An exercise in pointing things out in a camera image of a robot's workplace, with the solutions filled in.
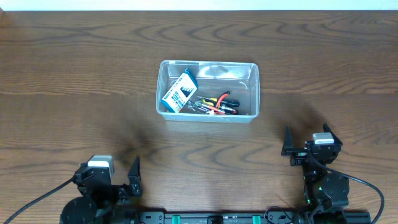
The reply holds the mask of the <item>small yellow black screwdriver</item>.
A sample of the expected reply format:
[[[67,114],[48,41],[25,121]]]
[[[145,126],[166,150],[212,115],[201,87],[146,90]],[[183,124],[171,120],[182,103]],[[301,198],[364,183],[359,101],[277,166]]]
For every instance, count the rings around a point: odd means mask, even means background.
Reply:
[[[199,100],[201,100],[203,103],[209,104],[211,106],[215,106],[218,102],[217,98],[209,98],[205,96],[197,96]],[[240,102],[238,100],[229,100],[229,99],[223,99],[220,103],[221,105],[226,105],[229,107],[239,107]]]

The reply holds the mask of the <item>red black side cutters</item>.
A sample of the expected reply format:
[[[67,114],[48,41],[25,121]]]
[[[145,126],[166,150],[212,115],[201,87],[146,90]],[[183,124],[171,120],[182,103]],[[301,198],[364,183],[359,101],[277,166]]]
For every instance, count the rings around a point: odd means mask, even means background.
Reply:
[[[221,101],[222,101],[223,99],[228,99],[228,96],[229,96],[229,95],[230,95],[230,92],[229,92],[229,91],[226,91],[226,92],[224,92],[222,95],[220,95],[220,96],[217,98],[217,99],[218,99],[218,102],[217,102],[215,108],[218,108],[218,109],[219,109],[219,105],[220,105]],[[226,112],[226,115],[236,115],[236,114],[231,114],[231,113],[229,113],[229,112]]]

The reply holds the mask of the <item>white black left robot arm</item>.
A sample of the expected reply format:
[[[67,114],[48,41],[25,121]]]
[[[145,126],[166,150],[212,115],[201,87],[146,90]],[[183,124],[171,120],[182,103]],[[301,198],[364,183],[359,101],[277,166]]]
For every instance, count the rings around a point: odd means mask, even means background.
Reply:
[[[272,224],[293,223],[293,212],[274,207],[264,212],[166,212],[139,206],[143,193],[140,157],[128,172],[128,184],[114,185],[113,157],[94,155],[80,164],[70,182],[81,197],[69,201],[60,215],[62,224]]]

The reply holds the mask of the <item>silver offset ring wrench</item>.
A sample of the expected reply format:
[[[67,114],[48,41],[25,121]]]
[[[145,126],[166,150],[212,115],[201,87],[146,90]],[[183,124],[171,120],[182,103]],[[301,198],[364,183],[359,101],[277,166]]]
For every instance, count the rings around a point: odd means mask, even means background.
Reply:
[[[198,105],[197,103],[193,102],[193,101],[188,101],[187,102],[187,108],[192,110],[193,112],[196,112],[196,113],[202,113],[203,112],[202,109],[201,109],[201,106]]]

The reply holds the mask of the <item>blue white small box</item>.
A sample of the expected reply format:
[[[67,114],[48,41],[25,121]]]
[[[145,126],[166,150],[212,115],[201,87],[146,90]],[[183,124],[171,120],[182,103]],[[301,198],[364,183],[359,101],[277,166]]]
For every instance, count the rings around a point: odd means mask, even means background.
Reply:
[[[179,113],[197,90],[198,82],[190,69],[186,68],[160,102],[169,113]]]

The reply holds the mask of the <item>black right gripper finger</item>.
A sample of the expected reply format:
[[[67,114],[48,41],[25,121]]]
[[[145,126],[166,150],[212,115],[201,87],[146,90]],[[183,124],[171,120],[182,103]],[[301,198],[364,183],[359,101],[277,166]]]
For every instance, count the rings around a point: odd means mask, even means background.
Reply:
[[[339,145],[339,146],[343,145],[341,140],[334,134],[334,132],[331,130],[331,128],[329,127],[329,125],[327,123],[323,123],[323,132],[331,134],[331,136],[334,140],[334,144]]]
[[[294,150],[292,135],[288,126],[285,127],[284,142],[281,150],[282,156],[290,156]]]

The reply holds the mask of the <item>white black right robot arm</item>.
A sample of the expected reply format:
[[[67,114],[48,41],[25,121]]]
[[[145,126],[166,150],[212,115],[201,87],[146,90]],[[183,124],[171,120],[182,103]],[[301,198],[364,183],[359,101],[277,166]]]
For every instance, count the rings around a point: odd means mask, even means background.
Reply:
[[[294,147],[289,128],[285,129],[281,154],[290,157],[291,166],[303,171],[307,206],[295,213],[293,223],[345,223],[343,208],[348,205],[349,180],[326,169],[341,151],[343,143],[323,124],[323,132],[312,135],[304,147]]]

